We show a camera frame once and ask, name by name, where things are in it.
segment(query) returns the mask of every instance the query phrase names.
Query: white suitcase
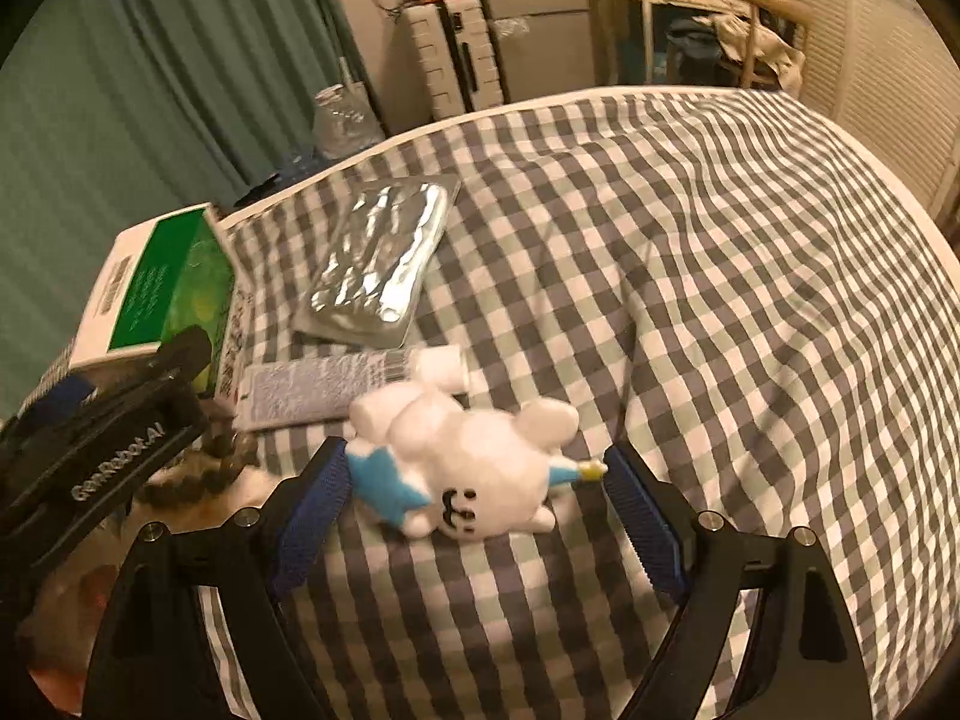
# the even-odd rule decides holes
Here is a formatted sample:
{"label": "white suitcase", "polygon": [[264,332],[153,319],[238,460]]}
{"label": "white suitcase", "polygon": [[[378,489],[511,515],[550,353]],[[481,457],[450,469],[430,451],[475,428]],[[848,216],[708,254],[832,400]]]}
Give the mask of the white suitcase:
{"label": "white suitcase", "polygon": [[479,0],[443,0],[403,13],[436,119],[503,104],[500,74]]}

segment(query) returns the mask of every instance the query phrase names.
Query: green curtain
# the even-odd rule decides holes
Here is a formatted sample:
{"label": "green curtain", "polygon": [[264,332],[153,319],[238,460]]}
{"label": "green curtain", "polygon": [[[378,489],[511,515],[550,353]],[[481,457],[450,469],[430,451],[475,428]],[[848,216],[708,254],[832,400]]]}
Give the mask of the green curtain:
{"label": "green curtain", "polygon": [[0,68],[0,419],[75,331],[124,227],[229,207],[363,68],[337,0],[46,0]]}

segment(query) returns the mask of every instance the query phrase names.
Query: chair backrest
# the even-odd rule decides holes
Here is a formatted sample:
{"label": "chair backrest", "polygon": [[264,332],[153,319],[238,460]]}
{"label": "chair backrest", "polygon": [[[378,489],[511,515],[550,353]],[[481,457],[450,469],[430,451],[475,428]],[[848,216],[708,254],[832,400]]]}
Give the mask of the chair backrest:
{"label": "chair backrest", "polygon": [[806,46],[810,39],[810,29],[813,28],[813,8],[796,0],[740,0],[750,5],[750,32],[747,36],[747,47],[743,55],[743,71],[740,73],[740,88],[749,89],[754,82],[754,68],[757,64],[755,48],[757,47],[757,30],[760,28],[760,9],[768,10],[775,16],[780,16],[800,25],[803,28],[803,44],[800,50],[806,54]]}

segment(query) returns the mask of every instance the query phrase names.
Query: gray refrigerator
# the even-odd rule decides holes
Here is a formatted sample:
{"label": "gray refrigerator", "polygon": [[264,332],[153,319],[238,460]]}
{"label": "gray refrigerator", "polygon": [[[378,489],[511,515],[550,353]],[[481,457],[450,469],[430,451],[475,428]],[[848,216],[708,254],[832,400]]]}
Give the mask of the gray refrigerator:
{"label": "gray refrigerator", "polygon": [[[596,85],[587,0],[483,1],[511,103]],[[519,29],[510,22],[497,25],[517,18]]]}

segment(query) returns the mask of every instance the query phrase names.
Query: green and white box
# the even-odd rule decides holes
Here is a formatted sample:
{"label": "green and white box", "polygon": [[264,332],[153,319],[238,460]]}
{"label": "green and white box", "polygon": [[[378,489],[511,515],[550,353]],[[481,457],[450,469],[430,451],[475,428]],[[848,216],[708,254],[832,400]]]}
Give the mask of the green and white box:
{"label": "green and white box", "polygon": [[252,307],[250,282],[212,206],[144,221],[113,242],[83,311],[70,370],[107,386],[197,324],[210,337],[213,356],[194,389],[217,413],[233,413]]}

